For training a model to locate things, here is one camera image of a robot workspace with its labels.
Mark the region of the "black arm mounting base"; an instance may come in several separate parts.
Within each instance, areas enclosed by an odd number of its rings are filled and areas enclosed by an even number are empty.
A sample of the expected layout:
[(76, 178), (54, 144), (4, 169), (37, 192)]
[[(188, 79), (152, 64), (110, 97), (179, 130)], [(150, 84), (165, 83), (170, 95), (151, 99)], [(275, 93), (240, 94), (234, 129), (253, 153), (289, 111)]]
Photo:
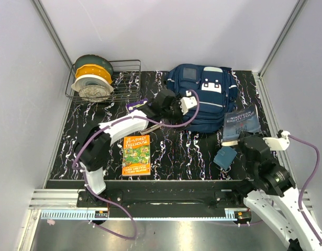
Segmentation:
[(80, 190), (76, 206), (107, 211), (110, 220), (226, 220), (247, 208), (231, 200), (238, 180), (108, 181), (101, 197)]

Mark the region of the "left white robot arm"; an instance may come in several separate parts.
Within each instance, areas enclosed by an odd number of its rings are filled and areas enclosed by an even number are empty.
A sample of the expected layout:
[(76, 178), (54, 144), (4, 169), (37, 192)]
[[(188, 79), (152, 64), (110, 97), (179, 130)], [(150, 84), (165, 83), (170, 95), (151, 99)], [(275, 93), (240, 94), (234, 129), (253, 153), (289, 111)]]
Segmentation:
[(110, 146), (132, 133), (146, 129), (149, 123), (157, 124), (163, 119), (174, 122), (181, 120), (196, 105), (191, 91), (176, 95), (166, 89), (121, 118), (85, 125), (77, 136), (72, 167), (84, 175), (85, 186), (91, 191), (88, 201), (95, 207), (101, 207), (106, 202), (103, 166)]

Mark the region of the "navy blue student backpack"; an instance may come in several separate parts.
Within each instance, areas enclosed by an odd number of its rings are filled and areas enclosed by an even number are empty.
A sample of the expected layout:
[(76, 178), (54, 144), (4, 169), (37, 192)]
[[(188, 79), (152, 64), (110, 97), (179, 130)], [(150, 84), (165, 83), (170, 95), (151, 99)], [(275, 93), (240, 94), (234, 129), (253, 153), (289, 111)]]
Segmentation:
[(186, 130), (214, 133), (224, 124), (225, 114), (232, 112), (238, 96), (238, 85), (229, 67), (181, 64), (168, 72), (166, 87), (185, 95), (192, 89), (199, 97), (199, 110)]

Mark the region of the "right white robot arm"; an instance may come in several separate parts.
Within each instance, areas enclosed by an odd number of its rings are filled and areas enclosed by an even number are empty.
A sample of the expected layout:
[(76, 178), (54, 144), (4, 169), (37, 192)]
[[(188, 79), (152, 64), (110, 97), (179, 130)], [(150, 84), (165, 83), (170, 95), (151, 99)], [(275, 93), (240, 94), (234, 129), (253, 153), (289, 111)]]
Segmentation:
[(287, 250), (322, 250), (322, 230), (303, 203), (305, 190), (298, 189), (288, 170), (271, 154), (285, 151), (295, 139), (283, 130), (275, 138), (241, 132), (237, 143), (253, 179), (243, 180), (231, 201), (257, 214)]

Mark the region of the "dark blue 1984 book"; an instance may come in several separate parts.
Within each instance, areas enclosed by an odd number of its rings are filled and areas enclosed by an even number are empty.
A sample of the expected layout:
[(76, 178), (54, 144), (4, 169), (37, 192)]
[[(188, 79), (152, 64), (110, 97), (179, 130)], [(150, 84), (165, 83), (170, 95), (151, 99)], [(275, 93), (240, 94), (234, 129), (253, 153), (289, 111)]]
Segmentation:
[(261, 126), (258, 109), (255, 104), (249, 107), (225, 114), (222, 146), (237, 145), (241, 132), (259, 133)]

